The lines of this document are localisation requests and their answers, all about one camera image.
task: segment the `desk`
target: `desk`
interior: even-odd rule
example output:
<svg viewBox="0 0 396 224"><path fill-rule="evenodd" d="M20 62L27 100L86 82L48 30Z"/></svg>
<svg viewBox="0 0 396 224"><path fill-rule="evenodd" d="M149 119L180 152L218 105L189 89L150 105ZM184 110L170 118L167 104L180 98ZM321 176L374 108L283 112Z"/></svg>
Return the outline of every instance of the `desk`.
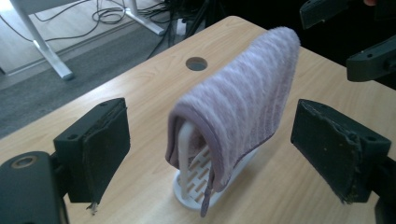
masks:
<svg viewBox="0 0 396 224"><path fill-rule="evenodd" d="M94 217L88 204L70 203L71 223L375 223L377 196L341 204L290 143L297 101L329 105L396 140L396 91L376 82L347 81L346 69L301 48L290 97L276 134L263 146L205 219L175 198L176 169L164 159L167 118L177 99L214 74L264 30L229 17L110 80L0 141L0 163L26 151L54 151L52 140L95 105L125 97L132 147ZM185 62L202 57L204 71ZM396 147L389 156L396 159Z"/></svg>

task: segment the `white desk leg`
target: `white desk leg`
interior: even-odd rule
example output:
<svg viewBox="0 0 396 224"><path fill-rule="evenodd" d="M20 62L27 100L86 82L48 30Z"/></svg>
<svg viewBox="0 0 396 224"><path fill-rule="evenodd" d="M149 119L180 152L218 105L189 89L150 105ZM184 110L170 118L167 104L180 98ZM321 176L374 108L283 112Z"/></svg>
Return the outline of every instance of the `white desk leg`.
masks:
<svg viewBox="0 0 396 224"><path fill-rule="evenodd" d="M147 27L150 31L154 32L156 35L163 35L165 33L164 29L155 24L154 22L146 19L137 12L136 0L129 0L131 3L131 8L126 8L126 15L129 16L134 21L139 22L143 26Z"/></svg>
<svg viewBox="0 0 396 224"><path fill-rule="evenodd" d="M30 20L29 16L25 11L17 5L13 5L15 10L20 15L22 21L29 29L30 33L33 36L35 46L40 51L40 53L44 56L44 58L49 62L49 64L55 69L56 73L63 79L69 80L73 78L73 73L70 69L62 62L62 60L56 55L55 52L47 45L46 41L40 35L40 33L35 28L35 25Z"/></svg>

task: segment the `folded towel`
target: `folded towel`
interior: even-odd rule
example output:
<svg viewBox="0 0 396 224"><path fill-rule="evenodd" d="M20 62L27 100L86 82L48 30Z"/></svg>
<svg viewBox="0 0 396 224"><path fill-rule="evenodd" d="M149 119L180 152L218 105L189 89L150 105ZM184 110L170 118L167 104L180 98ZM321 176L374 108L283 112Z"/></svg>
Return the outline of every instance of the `folded towel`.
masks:
<svg viewBox="0 0 396 224"><path fill-rule="evenodd" d="M276 131L287 101L300 41L289 28L258 36L214 76L183 95L169 115L165 158L178 169L177 136L185 120L196 127L189 162L205 144L212 169L201 215L213 189L225 189L235 165Z"/></svg>

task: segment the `dish rack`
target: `dish rack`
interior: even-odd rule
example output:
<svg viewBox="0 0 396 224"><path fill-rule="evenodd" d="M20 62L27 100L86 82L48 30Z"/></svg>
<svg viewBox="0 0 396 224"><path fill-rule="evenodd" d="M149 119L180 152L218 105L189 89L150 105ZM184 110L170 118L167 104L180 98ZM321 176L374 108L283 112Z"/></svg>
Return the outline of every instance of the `dish rack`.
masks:
<svg viewBox="0 0 396 224"><path fill-rule="evenodd" d="M211 160L210 150L206 145L204 149L193 159L189 167L189 140L194 131L194 125L185 121L178 134L178 161L173 187L177 199L186 207L200 210L204 200L205 189L209 178ZM209 207L213 206L225 190L233 183L236 177L245 168L248 162L256 154L257 148L248 153L233 169L233 174L227 187L221 192L212 192Z"/></svg>

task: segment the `mounting hole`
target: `mounting hole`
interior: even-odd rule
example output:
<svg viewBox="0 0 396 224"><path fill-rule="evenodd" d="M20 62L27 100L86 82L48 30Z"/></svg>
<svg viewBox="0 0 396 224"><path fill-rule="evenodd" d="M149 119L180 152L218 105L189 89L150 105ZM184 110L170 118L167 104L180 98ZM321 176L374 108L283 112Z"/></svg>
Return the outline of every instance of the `mounting hole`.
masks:
<svg viewBox="0 0 396 224"><path fill-rule="evenodd" d="M11 167L14 169L21 169L34 164L37 161L37 156L25 156L12 162Z"/></svg>
<svg viewBox="0 0 396 224"><path fill-rule="evenodd" d="M366 138L367 138L367 140L372 141L372 142L376 141L376 138L374 138L372 136L367 136Z"/></svg>
<svg viewBox="0 0 396 224"><path fill-rule="evenodd" d="M70 135L67 137L67 139L68 139L68 140L73 140L73 139L76 139L77 137L78 137L78 135L75 134L75 133L73 133L73 134L70 134Z"/></svg>
<svg viewBox="0 0 396 224"><path fill-rule="evenodd" d="M200 57L192 57L186 61L186 66L192 71L203 71L207 68L207 61Z"/></svg>

